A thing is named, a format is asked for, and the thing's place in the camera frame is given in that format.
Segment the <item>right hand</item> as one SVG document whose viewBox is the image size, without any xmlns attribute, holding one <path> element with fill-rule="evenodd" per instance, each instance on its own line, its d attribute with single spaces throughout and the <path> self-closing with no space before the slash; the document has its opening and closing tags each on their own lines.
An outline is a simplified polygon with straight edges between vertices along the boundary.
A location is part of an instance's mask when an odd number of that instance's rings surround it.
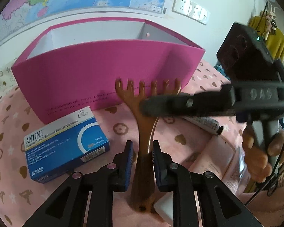
<svg viewBox="0 0 284 227">
<path fill-rule="evenodd" d="M 274 140 L 270 143 L 268 151 L 264 152 L 254 145 L 252 129 L 246 127 L 243 131 L 242 147 L 245 152 L 245 163 L 252 180 L 262 183 L 272 173 L 273 167 L 268 162 L 268 156 L 278 156 L 284 142 L 284 131 L 277 133 Z M 279 162 L 280 177 L 278 185 L 284 186 L 284 151 Z"/>
</svg>

